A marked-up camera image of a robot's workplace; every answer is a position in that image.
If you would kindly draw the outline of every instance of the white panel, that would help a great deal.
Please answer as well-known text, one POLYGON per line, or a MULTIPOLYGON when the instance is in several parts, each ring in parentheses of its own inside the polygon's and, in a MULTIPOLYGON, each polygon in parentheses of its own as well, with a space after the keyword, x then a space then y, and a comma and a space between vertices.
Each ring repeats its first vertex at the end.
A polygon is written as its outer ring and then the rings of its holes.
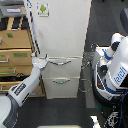
MULTIPOLYGON (((65 59, 52 59, 50 61, 60 60, 63 62, 65 59)), ((82 65, 82 59, 69 58, 71 62, 64 65, 56 65, 48 63, 45 70, 42 72, 43 78, 56 78, 56 77, 79 77, 82 65)))
POLYGON ((43 82, 47 99, 77 97, 79 79, 70 79, 63 84, 55 83, 52 79, 44 79, 43 82))
POLYGON ((51 57, 82 56, 91 0, 30 1, 37 41, 41 50, 39 56, 45 56, 46 53, 51 57), (49 17, 38 16, 37 2, 48 3, 49 17))

